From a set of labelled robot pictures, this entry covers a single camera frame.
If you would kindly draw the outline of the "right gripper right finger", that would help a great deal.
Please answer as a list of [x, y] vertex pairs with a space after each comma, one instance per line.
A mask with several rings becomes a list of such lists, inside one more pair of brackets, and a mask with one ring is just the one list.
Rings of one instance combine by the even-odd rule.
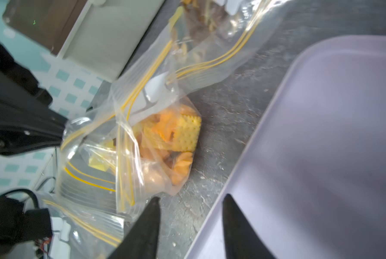
[[223, 200], [222, 221], [227, 259], [274, 258], [230, 194]]

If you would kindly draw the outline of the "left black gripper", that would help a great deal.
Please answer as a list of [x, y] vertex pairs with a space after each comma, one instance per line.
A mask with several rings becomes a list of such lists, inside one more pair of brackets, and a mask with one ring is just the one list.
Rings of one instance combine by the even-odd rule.
[[52, 101], [31, 71], [0, 44], [0, 155], [61, 145], [67, 119], [49, 108]]

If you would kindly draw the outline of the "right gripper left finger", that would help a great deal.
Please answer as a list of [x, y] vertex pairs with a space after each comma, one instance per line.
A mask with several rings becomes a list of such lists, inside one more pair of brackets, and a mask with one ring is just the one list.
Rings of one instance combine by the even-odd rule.
[[161, 222], [160, 198], [152, 198], [109, 259], [155, 259]]

